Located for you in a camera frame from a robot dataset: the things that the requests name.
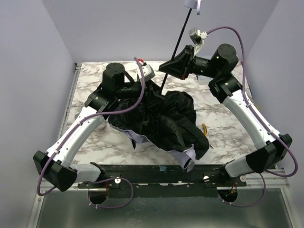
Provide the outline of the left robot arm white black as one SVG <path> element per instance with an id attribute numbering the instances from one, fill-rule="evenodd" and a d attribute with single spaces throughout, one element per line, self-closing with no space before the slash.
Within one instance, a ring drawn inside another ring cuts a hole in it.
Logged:
<path id="1" fill-rule="evenodd" d="M 98 165 L 90 163 L 73 168 L 71 164 L 80 147 L 107 117 L 131 111 L 148 91 L 147 82 L 155 76 L 154 70 L 143 60 L 138 60 L 137 64 L 137 81 L 126 72 L 123 64 L 110 63 L 106 66 L 102 82 L 88 96 L 77 119 L 55 144 L 45 152 L 34 154 L 33 161 L 41 180 L 47 180 L 54 188 L 64 192 L 74 183 L 94 182 L 99 178 L 102 171 Z M 126 98 L 135 98 L 135 104 L 118 111 L 119 101 Z"/>

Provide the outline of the lavender folding umbrella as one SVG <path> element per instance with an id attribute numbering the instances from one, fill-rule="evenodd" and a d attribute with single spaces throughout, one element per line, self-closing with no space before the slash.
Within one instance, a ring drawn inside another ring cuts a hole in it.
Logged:
<path id="1" fill-rule="evenodd" d="M 207 137 L 196 126 L 193 98 L 181 91 L 167 91 L 163 96 L 163 104 L 138 104 L 127 113 L 111 115 L 108 123 L 127 135 L 133 146 L 150 142 L 191 171 L 209 149 Z"/>

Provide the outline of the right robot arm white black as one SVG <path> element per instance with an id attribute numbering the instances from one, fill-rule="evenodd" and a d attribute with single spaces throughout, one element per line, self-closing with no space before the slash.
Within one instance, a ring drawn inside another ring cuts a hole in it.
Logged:
<path id="1" fill-rule="evenodd" d="M 262 173 L 280 162 L 292 138 L 287 133 L 282 135 L 261 115 L 233 76 L 232 70 L 238 63 L 235 48 L 230 44 L 221 44 L 211 59 L 196 56 L 194 49 L 194 46 L 186 45 L 176 57 L 161 64 L 159 71 L 181 80 L 189 74 L 210 77 L 210 92 L 232 112 L 249 134 L 256 151 L 227 163 L 224 166 L 225 175 L 234 178 L 250 172 Z"/>

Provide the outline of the pink zippered umbrella case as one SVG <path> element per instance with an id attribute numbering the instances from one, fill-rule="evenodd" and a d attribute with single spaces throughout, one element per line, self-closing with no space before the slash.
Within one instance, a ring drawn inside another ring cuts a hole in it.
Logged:
<path id="1" fill-rule="evenodd" d="M 77 114 L 74 115 L 74 119 L 75 120 L 78 119 L 79 114 L 80 113 L 77 113 Z M 103 131 L 105 129 L 106 125 L 107 125 L 107 123 L 103 122 L 95 130 L 101 132 L 101 131 Z"/>

